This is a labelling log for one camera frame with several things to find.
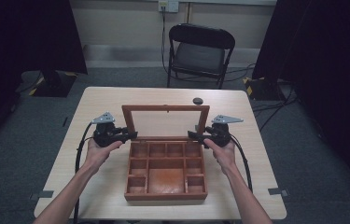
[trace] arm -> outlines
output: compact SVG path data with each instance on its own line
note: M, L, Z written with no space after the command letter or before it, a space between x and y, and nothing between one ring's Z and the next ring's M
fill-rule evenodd
M243 223L272 223L236 166L234 143L229 142L225 147L219 147L210 139L204 139L204 142L213 149L213 155L220 164L221 171L230 181Z
M98 172L110 152L120 145L122 143L118 141L108 147L99 147L91 139L88 142L87 158L84 164L34 223L66 223L88 181Z

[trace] chair backrest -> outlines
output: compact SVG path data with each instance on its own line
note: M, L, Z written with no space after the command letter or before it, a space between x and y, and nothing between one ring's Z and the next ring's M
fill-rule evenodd
M233 49L235 39L225 30L190 23L180 23L169 31L171 45L176 42L217 49Z

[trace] controller cable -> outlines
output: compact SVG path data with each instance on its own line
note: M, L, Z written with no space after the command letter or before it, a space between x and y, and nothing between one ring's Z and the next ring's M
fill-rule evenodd
M82 135L82 139L81 139L81 142L79 143L78 145L78 149L77 149L77 155L76 155L76 167L75 167L75 173L78 172L79 170L79 162L81 160L81 152L82 152L82 148L84 147L84 143L87 139L85 139L85 136L87 135L87 132L88 130L90 129L90 126L92 125L92 123L90 122L90 124L88 124L87 126L87 129L85 129L85 132L84 134ZM74 224L77 224L77 219L78 219L78 208L79 208L79 198L76 202L76 205L75 205L75 212L74 212L74 215L73 215L73 223Z
M238 147L239 152L241 153L242 160L244 161L244 165L245 165L245 171L246 171L246 176L247 176L247 185L248 185L250 191L253 193L253 186L251 184L250 169L249 169L249 166L247 163L246 156L244 154L244 150L242 149L241 144L239 143L238 139L235 136L233 136L232 134L231 134L231 140Z

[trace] wooden compartment box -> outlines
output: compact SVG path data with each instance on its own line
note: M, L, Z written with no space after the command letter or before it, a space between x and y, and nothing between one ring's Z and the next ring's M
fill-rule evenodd
M197 127L202 133L209 106L124 105L122 109L130 132L134 132L132 111L200 111ZM131 142L124 196L127 201L205 199L202 146L186 136L137 137Z

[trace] handheld controller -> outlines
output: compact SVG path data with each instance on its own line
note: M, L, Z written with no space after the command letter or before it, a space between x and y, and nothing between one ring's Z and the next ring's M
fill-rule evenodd
M219 147L226 146L231 140L231 134L229 131L228 123L243 122L242 119L232 118L229 116L218 115L212 120L212 127L205 127L205 131L210 135L203 135L188 131L189 138L196 139L205 148L208 146L203 142L205 138L209 138Z
M92 121L92 124L96 124L93 140L99 147L107 147L116 141L125 143L129 139L137 137L137 132L129 133L128 128L116 128L114 121L113 116L109 112Z

